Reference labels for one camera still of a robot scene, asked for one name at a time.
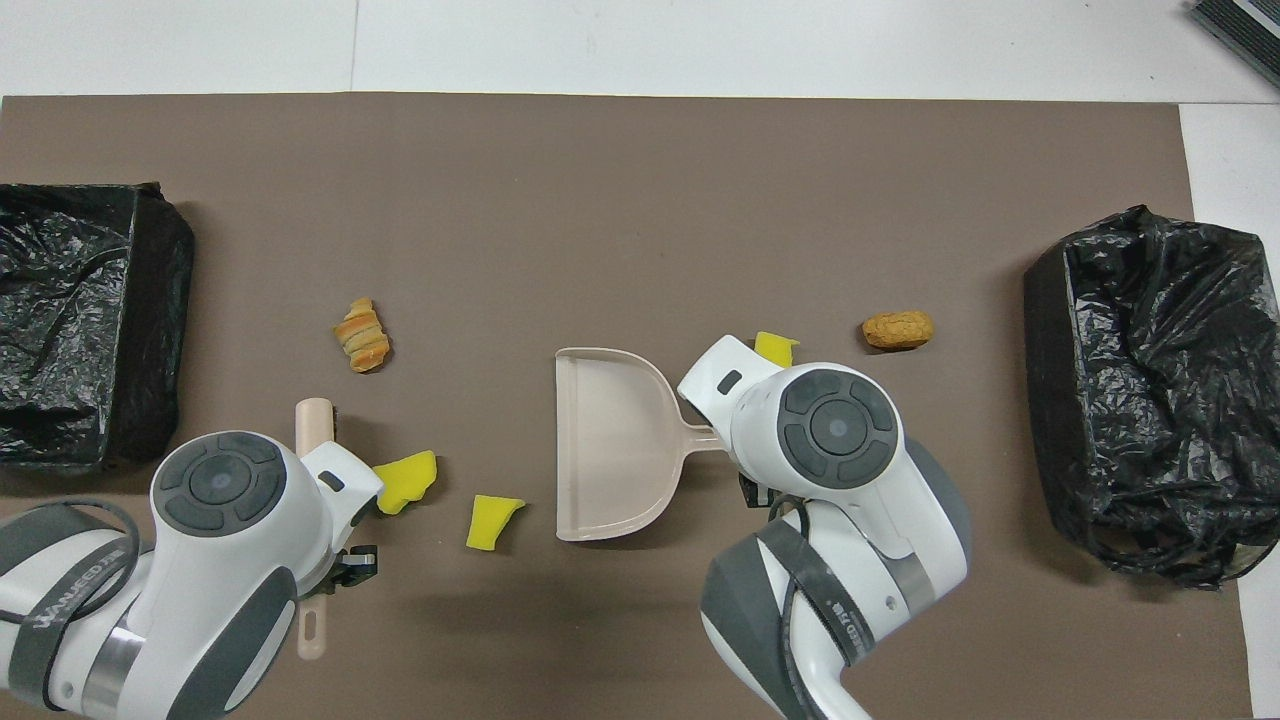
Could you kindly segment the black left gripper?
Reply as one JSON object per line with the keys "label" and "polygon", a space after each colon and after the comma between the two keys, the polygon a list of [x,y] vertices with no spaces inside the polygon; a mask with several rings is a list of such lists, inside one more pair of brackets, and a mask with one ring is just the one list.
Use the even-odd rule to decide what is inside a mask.
{"label": "black left gripper", "polygon": [[378,574],[376,544],[357,544],[337,553],[324,579],[324,594],[358,585]]}

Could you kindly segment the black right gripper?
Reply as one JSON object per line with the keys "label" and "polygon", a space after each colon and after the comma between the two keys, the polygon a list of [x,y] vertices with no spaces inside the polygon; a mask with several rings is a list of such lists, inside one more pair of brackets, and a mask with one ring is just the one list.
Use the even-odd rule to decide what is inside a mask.
{"label": "black right gripper", "polygon": [[778,489],[763,486],[745,473],[739,473],[739,487],[749,509],[769,509],[769,514],[785,514],[790,503],[788,496]]}

